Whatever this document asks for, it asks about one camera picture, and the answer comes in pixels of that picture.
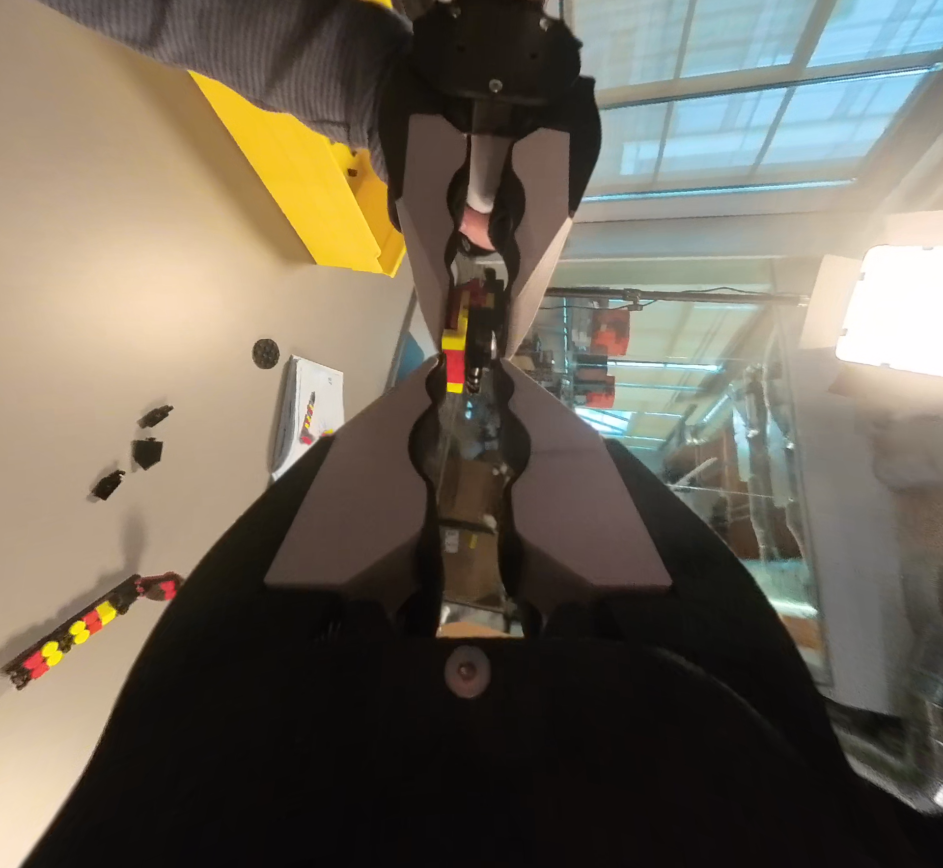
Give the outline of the black light stand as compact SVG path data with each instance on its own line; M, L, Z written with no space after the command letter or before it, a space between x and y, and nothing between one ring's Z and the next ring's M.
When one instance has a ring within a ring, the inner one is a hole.
M798 293L777 293L748 291L732 286L710 287L706 289L655 290L640 288L611 288L602 286L549 286L546 298L569 298L598 303L618 303L619 307L643 309L658 302L679 302L689 304L718 305L776 305L786 307L807 307L809 295Z

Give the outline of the yellow plastic bin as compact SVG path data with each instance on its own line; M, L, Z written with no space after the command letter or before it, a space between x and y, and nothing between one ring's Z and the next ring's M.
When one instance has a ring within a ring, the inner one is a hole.
M254 107L198 73L192 78L318 265L396 275L405 240L389 219L387 187L367 151Z

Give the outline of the person's left hand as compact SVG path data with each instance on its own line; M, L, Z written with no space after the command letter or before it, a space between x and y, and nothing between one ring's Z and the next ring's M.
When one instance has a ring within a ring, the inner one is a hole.
M490 212L482 212L470 205L463 211L459 233L471 249L480 254L493 252L495 247L490 238Z

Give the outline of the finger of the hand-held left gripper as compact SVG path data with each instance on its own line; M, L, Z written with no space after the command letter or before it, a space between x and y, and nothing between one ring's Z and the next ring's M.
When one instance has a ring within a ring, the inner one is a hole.
M518 193L507 201L512 233L502 251L509 279L505 358L535 320L572 228L569 135L540 128L517 141L508 178Z
M418 306L435 343L442 342L454 284L454 216L449 190L466 167L465 134L438 115L413 115L407 130L403 192L396 202Z

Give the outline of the red storage box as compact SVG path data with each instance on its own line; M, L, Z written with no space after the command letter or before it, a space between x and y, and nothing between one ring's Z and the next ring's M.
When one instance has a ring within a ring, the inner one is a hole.
M630 345L631 315L628 308L600 308L590 312L590 353L607 358L626 356Z
M579 366L573 381L575 405L611 410L616 400L616 380L603 366Z

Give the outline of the studio light panel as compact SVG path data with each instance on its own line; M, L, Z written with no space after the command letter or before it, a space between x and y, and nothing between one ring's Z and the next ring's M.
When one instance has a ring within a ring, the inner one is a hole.
M822 257L798 348L940 378L942 247L884 244L859 259Z

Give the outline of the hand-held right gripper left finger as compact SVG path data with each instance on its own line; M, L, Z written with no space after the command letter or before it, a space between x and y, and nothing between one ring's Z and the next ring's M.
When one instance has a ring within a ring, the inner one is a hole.
M344 423L265 575L273 590L372 602L396 622L437 622L442 556L434 499L412 441L437 417L442 358Z

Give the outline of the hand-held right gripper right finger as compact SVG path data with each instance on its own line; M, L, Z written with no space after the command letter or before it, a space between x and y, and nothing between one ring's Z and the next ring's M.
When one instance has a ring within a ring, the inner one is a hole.
M503 360L501 369L526 437L510 486L516 592L544 619L572 604L666 594L671 577L604 439L518 367Z

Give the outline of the open lego instruction booklet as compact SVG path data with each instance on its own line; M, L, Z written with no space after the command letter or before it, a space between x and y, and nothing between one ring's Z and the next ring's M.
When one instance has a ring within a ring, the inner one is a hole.
M343 373L292 355L277 416L271 480L279 480L321 439L345 422Z

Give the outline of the brown cardboard box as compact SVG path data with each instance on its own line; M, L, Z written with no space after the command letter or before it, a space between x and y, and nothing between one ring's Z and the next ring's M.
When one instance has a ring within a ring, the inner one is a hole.
M438 496L444 597L500 611L506 602L499 537L504 477L494 461L450 458Z

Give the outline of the red yellow black lego assembly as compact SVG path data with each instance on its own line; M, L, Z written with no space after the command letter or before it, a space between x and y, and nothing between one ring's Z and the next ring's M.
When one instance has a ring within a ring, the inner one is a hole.
M507 298L492 268L450 292L441 337L448 393L479 393L486 371L503 355Z

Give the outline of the long lego strip assembly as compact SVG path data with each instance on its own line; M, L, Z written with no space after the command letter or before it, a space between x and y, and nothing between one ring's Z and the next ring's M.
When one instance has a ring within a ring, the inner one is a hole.
M25 689L112 621L126 615L135 603L141 600L169 602L180 592L183 583L184 578L176 572L129 576L14 656L2 666L2 675L15 690Z

